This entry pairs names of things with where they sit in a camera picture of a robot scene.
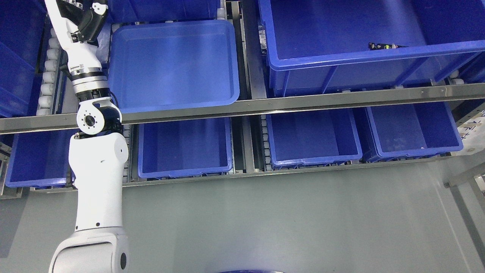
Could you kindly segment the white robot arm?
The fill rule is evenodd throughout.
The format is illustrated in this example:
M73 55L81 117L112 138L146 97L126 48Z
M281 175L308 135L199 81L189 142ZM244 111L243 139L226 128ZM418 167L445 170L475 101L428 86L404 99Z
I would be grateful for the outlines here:
M58 245L48 271L126 273L129 240L122 220L122 183L129 148L122 114L101 66L61 69L79 101L79 131L68 149L78 200L74 233Z

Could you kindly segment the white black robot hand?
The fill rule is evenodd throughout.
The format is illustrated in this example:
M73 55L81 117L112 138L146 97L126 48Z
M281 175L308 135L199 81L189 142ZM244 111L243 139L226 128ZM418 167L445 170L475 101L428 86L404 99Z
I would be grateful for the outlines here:
M93 0L87 8L82 0L46 0L45 5L57 40L67 54L68 71L74 75L100 71L97 37L108 16L108 1Z

